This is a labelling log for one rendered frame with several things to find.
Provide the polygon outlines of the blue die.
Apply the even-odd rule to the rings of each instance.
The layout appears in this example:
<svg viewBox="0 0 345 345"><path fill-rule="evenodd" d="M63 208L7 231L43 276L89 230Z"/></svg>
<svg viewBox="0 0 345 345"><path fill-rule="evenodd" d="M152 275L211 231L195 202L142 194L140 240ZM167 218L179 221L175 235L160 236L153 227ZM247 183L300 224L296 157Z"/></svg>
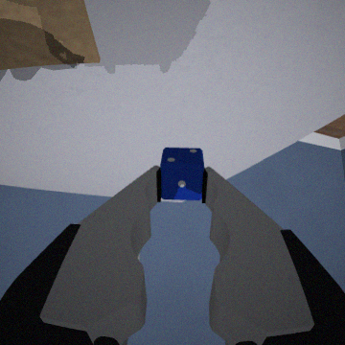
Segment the blue die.
<svg viewBox="0 0 345 345"><path fill-rule="evenodd" d="M202 149L164 148L160 171L163 199L202 199Z"/></svg>

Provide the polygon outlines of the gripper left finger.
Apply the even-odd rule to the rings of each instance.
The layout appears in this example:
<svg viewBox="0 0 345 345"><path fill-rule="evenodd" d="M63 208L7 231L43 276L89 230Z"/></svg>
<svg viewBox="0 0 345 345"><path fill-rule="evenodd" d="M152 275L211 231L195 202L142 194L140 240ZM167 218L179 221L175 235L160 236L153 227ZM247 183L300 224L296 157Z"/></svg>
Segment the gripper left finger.
<svg viewBox="0 0 345 345"><path fill-rule="evenodd" d="M0 345L94 345L99 336L127 345L146 321L139 253L161 194L160 167L153 166L70 223L1 298Z"/></svg>

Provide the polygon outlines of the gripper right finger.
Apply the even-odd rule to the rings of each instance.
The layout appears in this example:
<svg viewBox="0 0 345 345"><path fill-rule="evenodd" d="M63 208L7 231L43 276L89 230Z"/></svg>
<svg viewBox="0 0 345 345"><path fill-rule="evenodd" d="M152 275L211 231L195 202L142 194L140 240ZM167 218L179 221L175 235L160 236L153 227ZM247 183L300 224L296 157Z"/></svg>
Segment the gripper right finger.
<svg viewBox="0 0 345 345"><path fill-rule="evenodd" d="M209 324L225 345L345 345L345 293L291 230L211 167L202 203L220 254Z"/></svg>

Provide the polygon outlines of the tan mat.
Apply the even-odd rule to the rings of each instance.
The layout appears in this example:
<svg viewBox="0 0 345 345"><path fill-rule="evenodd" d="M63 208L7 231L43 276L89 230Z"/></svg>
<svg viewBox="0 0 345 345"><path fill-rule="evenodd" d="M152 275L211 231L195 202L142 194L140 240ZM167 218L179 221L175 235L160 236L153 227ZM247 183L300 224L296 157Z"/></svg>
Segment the tan mat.
<svg viewBox="0 0 345 345"><path fill-rule="evenodd" d="M0 0L0 70L100 60L84 0Z"/></svg>

